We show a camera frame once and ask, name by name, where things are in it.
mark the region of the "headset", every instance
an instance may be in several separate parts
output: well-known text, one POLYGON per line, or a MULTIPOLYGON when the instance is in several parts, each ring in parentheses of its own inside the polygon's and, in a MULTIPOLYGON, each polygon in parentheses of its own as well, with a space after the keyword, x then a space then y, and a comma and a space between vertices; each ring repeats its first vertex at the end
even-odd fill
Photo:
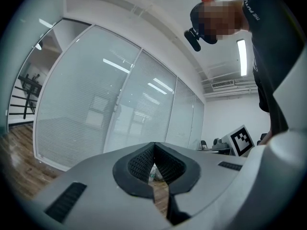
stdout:
MULTIPOLYGON (((202 2, 208 2, 208 1, 212 1, 212 0, 201 0, 202 2)), ((200 44, 198 43, 198 40, 200 39, 200 38, 202 38, 203 39, 203 37, 201 37, 200 35, 199 35, 199 33, 198 32, 196 32, 195 30, 194 30, 194 28, 192 27, 192 28, 190 28, 189 30, 186 30, 185 32, 184 32, 184 36, 185 36, 185 38, 188 40, 188 42, 191 44, 191 46, 193 47, 193 49, 196 51, 196 52, 199 52, 200 50, 201 50, 201 46, 200 46, 200 44)), ((207 43, 209 43, 209 44, 215 44, 216 43, 216 41, 212 41, 212 42, 210 42, 210 40, 206 40, 206 42, 207 43)))

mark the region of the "black mesh vent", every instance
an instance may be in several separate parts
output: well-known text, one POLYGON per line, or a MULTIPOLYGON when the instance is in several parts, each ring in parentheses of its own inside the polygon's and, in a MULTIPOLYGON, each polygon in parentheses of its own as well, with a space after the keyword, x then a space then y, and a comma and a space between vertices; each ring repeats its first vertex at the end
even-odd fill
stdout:
POLYGON ((234 163, 228 163, 228 162, 220 162, 219 163, 220 166, 231 169, 231 170, 235 170, 235 171, 240 171, 242 168, 242 165, 240 164, 234 164, 234 163))
POLYGON ((154 165, 154 147, 147 149, 128 163, 128 170, 131 175, 148 183, 150 170, 154 165))
POLYGON ((63 222, 86 187, 86 185, 79 182, 70 184, 70 186, 56 199, 55 202, 52 203, 45 213, 54 220, 63 222))
POLYGON ((156 147, 154 150, 155 164, 167 184, 171 184, 186 171, 185 164, 175 156, 156 147))

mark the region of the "white ceiling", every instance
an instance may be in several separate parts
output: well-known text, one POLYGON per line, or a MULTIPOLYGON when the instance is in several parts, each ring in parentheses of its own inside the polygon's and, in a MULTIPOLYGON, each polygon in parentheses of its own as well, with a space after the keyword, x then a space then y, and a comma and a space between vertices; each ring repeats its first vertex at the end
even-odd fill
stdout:
POLYGON ((204 81, 202 82, 204 85, 208 85, 212 81, 241 78, 239 52, 236 44, 238 39, 245 39, 247 45, 248 75, 244 78, 252 77, 252 61, 254 55, 250 33, 244 31, 239 32, 236 35, 218 41, 215 45, 209 45, 203 40, 200 40, 200 52, 195 52, 186 41, 183 32, 192 26, 189 18, 190 11, 201 0, 124 1, 128 1, 130 4, 135 4, 141 9, 145 9, 147 14, 153 15, 173 32, 171 35, 175 35, 175 39, 177 40, 178 38, 178 40, 180 40, 179 48, 182 49, 183 52, 185 51, 185 55, 188 56, 188 59, 195 66, 196 71, 204 81))

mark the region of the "white wall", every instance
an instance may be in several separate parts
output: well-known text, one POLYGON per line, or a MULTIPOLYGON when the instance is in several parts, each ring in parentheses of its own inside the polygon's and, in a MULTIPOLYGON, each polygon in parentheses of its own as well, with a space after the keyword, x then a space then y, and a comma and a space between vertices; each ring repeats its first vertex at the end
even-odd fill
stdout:
POLYGON ((64 17, 95 23, 134 42, 171 69, 205 103, 201 80, 181 51, 159 30, 142 18, 116 5, 90 0, 70 10, 64 17))
POLYGON ((259 108, 258 94, 241 95, 238 99, 207 102, 201 139, 212 147, 215 138, 222 138, 245 125, 254 144, 262 133, 270 130, 270 116, 259 108))
POLYGON ((43 85, 47 74, 50 72, 50 69, 56 62, 58 56, 58 54, 44 48, 42 50, 35 48, 27 60, 31 65, 25 74, 29 74, 29 79, 32 79, 34 75, 39 74, 40 76, 37 81, 40 85, 43 85))
POLYGON ((62 20, 54 28, 57 43, 62 51, 65 51, 68 45, 82 32, 88 25, 72 21, 62 20))

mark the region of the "staircase railing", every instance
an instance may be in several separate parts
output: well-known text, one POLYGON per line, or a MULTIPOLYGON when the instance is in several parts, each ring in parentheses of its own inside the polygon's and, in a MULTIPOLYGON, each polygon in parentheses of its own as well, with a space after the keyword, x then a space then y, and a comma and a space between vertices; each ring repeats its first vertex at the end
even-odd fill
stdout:
POLYGON ((9 115, 24 115, 24 119, 25 119, 27 115, 33 115, 35 113, 37 100, 31 99, 31 95, 35 97, 39 97, 40 91, 42 89, 42 85, 32 81, 31 79, 24 78, 22 76, 18 76, 18 79, 22 82, 22 88, 17 87, 17 86, 14 86, 14 88, 26 92, 27 95, 26 95, 26 98, 23 96, 12 95, 12 98, 18 98, 18 99, 25 100, 25 105, 10 104, 10 106, 24 107, 24 112, 23 113, 9 113, 9 115), (31 108, 33 112, 28 113, 27 112, 28 108, 31 108))

